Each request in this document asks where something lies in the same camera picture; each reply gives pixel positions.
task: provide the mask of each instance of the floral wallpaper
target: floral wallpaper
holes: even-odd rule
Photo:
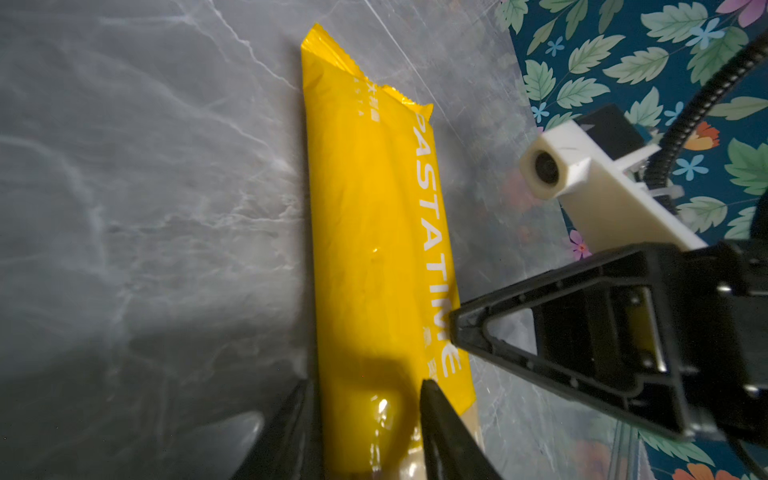
[[[502,0],[540,131],[615,103],[658,142],[685,103],[768,27],[768,0]],[[681,220],[708,243],[746,238],[768,186],[768,65],[717,105],[672,172]],[[566,217],[569,230],[573,230]],[[574,258],[589,255],[569,231]]]

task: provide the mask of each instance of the pink flower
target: pink flower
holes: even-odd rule
[[[571,234],[568,236],[571,238],[571,250],[574,253],[574,260],[581,260],[592,254],[587,248],[587,244],[584,243],[584,239],[581,238],[581,233],[571,230]]]
[[[768,0],[725,0],[717,7],[717,13],[731,13],[746,6],[739,14],[739,25],[746,27],[757,21],[766,10]]]

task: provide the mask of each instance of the yellow snack wrapper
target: yellow snack wrapper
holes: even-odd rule
[[[447,327],[459,301],[432,105],[372,83],[319,25],[301,51],[326,469],[397,469],[420,452],[423,379],[460,415],[475,402]]]

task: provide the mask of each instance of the gray marble surface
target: gray marble surface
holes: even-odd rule
[[[226,478],[313,371],[315,22],[435,103],[464,300],[568,262],[558,206],[515,168],[536,131],[495,4],[5,0],[2,477]],[[498,469],[573,478],[594,413],[472,366]]]

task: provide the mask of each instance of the orange flower pattern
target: orange flower pattern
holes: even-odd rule
[[[686,150],[702,151],[720,145],[720,131],[703,121],[685,142]]]
[[[712,470],[703,463],[689,463],[688,472],[677,469],[672,474],[673,480],[739,480],[725,470],[718,470],[712,475]]]

